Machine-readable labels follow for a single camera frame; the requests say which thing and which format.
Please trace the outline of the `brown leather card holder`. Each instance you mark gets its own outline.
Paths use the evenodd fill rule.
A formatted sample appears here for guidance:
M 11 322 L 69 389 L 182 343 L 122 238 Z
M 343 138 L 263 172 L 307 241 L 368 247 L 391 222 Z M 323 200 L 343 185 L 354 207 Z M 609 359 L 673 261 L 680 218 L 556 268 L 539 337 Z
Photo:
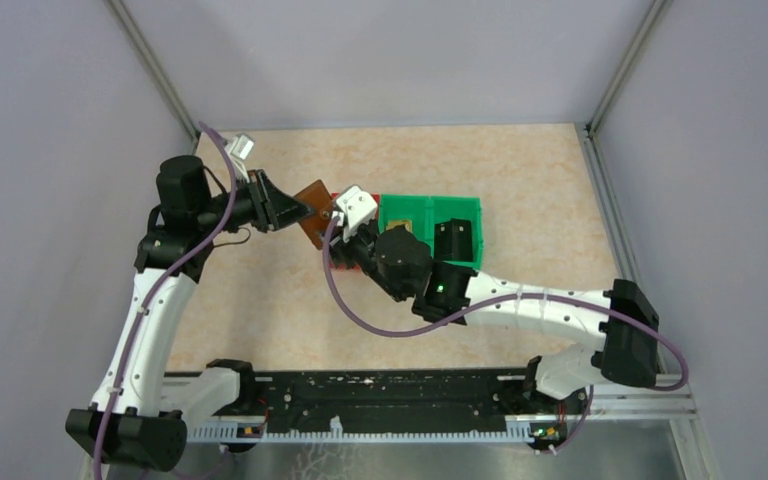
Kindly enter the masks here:
M 325 230 L 334 208 L 331 192 L 321 179 L 317 179 L 296 193 L 294 199 L 312 209 L 312 213 L 301 220 L 299 226 L 311 244 L 321 251 Z

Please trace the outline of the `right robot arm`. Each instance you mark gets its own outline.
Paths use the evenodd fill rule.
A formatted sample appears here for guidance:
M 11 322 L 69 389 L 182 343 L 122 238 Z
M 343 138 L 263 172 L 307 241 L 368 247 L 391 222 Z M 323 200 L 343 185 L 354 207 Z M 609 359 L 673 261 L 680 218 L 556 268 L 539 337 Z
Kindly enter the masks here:
M 336 223 L 323 235 L 322 262 L 330 293 L 357 326 L 381 337 L 410 338 L 449 325 L 498 326 L 570 341 L 528 364 L 523 398 L 550 411 L 578 390 L 614 383 L 654 389 L 658 376 L 658 315 L 639 285 L 618 278 L 603 290 L 563 290 L 504 280 L 432 258 L 428 245 L 403 228 L 380 233 L 370 224 L 345 238 Z M 332 267 L 361 269 L 395 301 L 411 301 L 424 320 L 413 330 L 386 330 L 355 313 L 341 296 Z

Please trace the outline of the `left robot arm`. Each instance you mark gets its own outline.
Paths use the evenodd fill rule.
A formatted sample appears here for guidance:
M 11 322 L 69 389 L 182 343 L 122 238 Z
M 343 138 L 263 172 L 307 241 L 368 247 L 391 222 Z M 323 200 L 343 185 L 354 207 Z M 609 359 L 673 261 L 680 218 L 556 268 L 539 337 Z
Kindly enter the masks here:
M 164 161 L 156 177 L 160 202 L 135 259 L 129 311 L 114 357 L 89 406 L 73 409 L 67 434 L 106 465 L 169 472 L 190 433 L 229 407 L 252 411 L 260 399 L 250 363 L 214 360 L 183 386 L 166 388 L 166 364 L 184 310 L 201 279 L 214 240 L 243 227 L 281 230 L 312 216 L 312 206 L 278 189 L 260 169 L 233 177 L 213 195 L 208 170 L 194 155 Z

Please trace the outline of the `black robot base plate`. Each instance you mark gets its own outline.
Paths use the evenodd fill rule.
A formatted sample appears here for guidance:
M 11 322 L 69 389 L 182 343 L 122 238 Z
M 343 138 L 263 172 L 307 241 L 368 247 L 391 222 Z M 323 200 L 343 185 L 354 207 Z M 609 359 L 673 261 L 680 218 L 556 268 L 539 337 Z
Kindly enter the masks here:
M 564 400 L 537 392 L 525 368 L 273 371 L 246 380 L 221 416 L 263 416 L 274 434 L 324 433 L 336 419 L 349 434 L 500 433 L 509 416 L 564 421 L 583 412 L 585 392 Z

